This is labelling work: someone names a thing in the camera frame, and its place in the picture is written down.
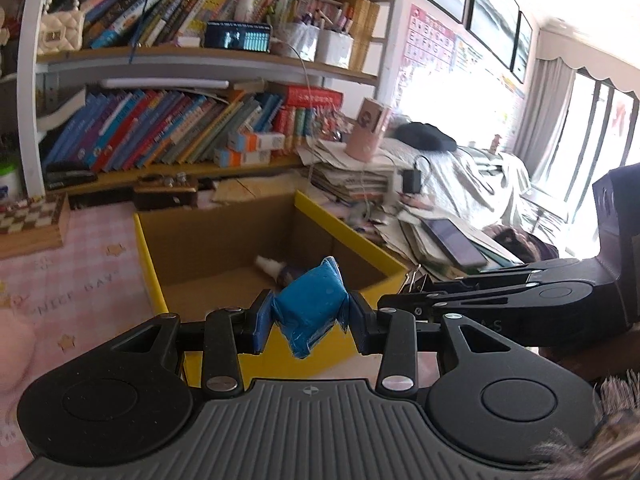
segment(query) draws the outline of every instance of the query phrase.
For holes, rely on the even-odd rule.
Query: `handbag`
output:
[[[40,18],[39,55],[80,50],[82,47],[84,12],[80,10],[80,0],[72,1],[73,10],[62,10],[48,14],[53,0],[46,0]]]

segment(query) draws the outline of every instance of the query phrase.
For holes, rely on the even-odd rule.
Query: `yellow box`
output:
[[[146,290],[155,311],[182,321],[204,319],[225,306],[248,308],[273,280],[254,267],[266,256],[303,268],[333,255],[345,286],[359,290],[375,308],[383,294],[398,291],[406,268],[304,194],[271,196],[211,210],[169,209],[134,217]],[[188,352],[188,383],[200,386],[201,352]],[[303,379],[353,356],[349,333],[338,326],[304,360],[292,356],[277,326],[263,354],[241,355],[245,384],[251,379]]]

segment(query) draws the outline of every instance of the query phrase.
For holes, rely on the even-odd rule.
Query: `gray curtain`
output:
[[[513,154],[536,183],[556,147],[574,90],[576,71],[557,58],[537,59]]]

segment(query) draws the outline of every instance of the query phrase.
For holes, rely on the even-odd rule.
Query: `blue plastic wrapper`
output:
[[[346,330],[349,295],[334,257],[300,276],[273,300],[273,317],[289,341],[293,355],[303,359],[338,319]]]

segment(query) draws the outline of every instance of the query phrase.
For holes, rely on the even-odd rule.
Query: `gray ribbed plate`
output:
[[[237,399],[207,402],[194,424],[153,456],[82,468],[39,458],[19,480],[508,480],[447,447],[412,402],[364,380],[255,381]]]

